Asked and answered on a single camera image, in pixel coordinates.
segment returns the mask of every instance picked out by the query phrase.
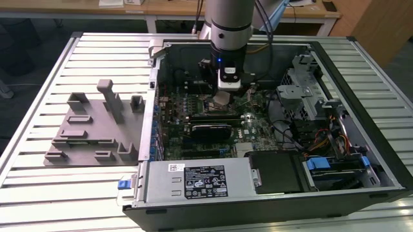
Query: yellow wire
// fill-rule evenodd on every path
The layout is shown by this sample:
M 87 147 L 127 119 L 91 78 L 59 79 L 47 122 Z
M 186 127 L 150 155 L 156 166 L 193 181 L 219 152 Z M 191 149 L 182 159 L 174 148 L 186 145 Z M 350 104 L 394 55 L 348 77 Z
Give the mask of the yellow wire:
M 255 49 L 255 50 L 253 50 L 253 51 L 247 51 L 246 53 L 247 53 L 249 55 L 255 54 L 255 53 L 261 52 L 262 50 L 265 50 L 265 48 L 267 48 L 269 46 L 270 46 L 270 44 L 267 43 L 267 44 L 265 44 L 263 46 L 261 46 L 258 49 Z

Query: floor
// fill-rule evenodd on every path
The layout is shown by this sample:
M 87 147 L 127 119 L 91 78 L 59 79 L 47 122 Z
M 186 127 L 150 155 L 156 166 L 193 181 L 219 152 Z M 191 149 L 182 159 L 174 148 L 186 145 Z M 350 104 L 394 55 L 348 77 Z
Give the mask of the floor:
M 43 41 L 40 46 L 28 49 L 36 69 L 19 77 L 8 76 L 0 69 L 0 77 L 5 84 L 13 85 L 9 88 L 15 92 L 12 99 L 0 99 L 0 154 L 8 144 L 8 138 L 13 136 L 72 32 L 147 32 L 143 20 L 63 20 L 62 28 L 56 27 L 51 19 L 34 19 L 32 22 Z M 182 24 L 174 21 L 158 21 L 158 32 L 189 33 L 191 24 L 193 22 Z M 410 100 L 413 100 L 412 63 L 413 43 L 406 43 L 385 71 Z

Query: warning label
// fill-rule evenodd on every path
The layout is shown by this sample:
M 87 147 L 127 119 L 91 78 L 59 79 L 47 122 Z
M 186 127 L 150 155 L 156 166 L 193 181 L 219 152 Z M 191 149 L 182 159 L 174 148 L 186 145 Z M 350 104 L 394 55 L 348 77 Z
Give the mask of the warning label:
M 226 170 L 223 166 L 185 168 L 186 198 L 227 197 Z

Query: red wire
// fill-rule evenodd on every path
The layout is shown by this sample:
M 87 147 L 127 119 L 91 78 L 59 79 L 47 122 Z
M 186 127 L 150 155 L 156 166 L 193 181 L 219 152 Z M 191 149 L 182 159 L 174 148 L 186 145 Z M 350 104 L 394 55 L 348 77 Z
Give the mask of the red wire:
M 317 136 L 318 136 L 320 132 L 328 131 L 328 130 L 329 130 L 329 129 L 321 129 L 321 130 L 317 131 L 316 136 L 314 136 L 314 137 L 316 137 L 314 143 L 317 142 Z

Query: aluminum slatted surface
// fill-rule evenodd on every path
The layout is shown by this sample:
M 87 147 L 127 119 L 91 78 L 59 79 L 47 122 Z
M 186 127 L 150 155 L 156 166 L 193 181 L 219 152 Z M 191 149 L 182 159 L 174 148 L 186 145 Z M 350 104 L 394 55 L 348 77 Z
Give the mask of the aluminum slatted surface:
M 44 167 L 71 92 L 103 99 L 95 84 L 114 81 L 122 99 L 146 97 L 151 39 L 193 39 L 191 35 L 84 33 L 71 49 L 52 80 L 11 159 L 12 168 L 0 189 L 0 231 L 142 231 L 116 204 L 116 182 L 135 167 Z M 413 171 L 413 113 L 401 95 L 376 73 L 354 45 L 345 38 L 277 37 L 275 40 L 318 40 L 354 90 L 404 163 Z M 333 219 L 201 229 L 198 231 L 412 231 L 413 198 L 381 203 Z

